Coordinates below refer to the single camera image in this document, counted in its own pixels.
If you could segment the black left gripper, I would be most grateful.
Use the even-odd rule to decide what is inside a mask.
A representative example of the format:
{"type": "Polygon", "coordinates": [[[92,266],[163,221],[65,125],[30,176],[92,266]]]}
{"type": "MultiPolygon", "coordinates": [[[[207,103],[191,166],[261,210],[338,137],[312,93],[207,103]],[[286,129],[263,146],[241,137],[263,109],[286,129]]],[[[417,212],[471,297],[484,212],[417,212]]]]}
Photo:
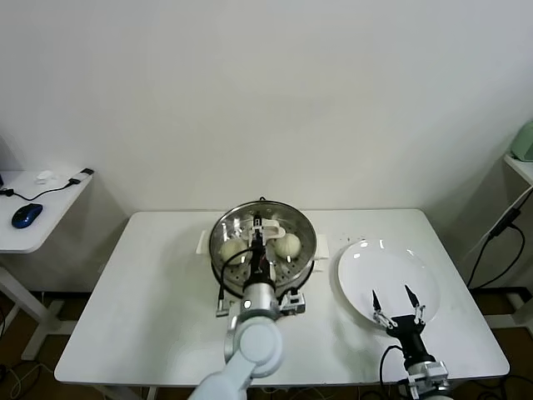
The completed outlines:
{"type": "Polygon", "coordinates": [[[266,283],[271,285],[271,269],[267,260],[266,250],[267,243],[263,239],[262,215],[256,212],[252,222],[252,239],[249,243],[249,249],[252,251],[250,262],[250,273],[247,279],[247,285],[256,283],[266,283]]]}

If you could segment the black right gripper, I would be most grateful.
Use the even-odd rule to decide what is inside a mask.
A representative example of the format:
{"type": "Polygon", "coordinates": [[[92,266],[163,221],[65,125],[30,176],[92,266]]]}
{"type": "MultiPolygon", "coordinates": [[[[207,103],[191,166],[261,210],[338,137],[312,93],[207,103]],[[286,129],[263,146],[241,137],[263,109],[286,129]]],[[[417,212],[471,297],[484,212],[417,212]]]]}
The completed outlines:
{"type": "Polygon", "coordinates": [[[376,292],[372,291],[373,319],[383,328],[389,328],[389,336],[400,342],[406,363],[428,362],[429,353],[421,339],[421,333],[425,328],[423,315],[426,306],[421,304],[417,295],[407,285],[405,290],[414,309],[414,315],[389,318],[382,311],[376,292]]]}

